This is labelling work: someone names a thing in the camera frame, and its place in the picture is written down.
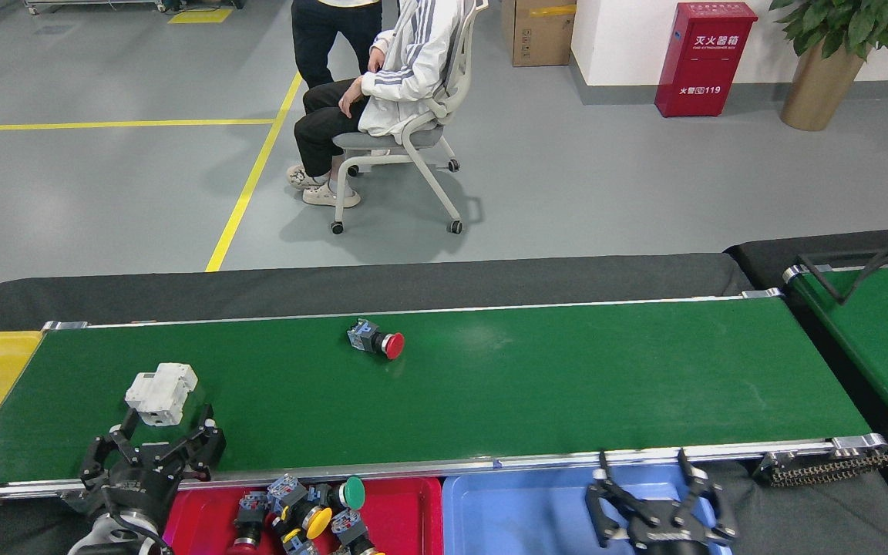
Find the person's left hand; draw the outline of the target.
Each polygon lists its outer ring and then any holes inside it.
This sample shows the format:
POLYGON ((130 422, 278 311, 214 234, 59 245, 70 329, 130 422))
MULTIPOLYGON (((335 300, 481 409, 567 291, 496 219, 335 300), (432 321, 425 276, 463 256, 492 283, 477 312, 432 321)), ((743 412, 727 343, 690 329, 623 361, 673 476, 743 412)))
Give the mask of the person's left hand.
POLYGON ((338 108, 341 110, 343 116, 352 119, 352 107, 362 101, 367 99, 366 95, 362 90, 363 77, 360 75, 355 78, 350 85, 348 86, 348 90, 346 90, 342 97, 338 100, 338 108))

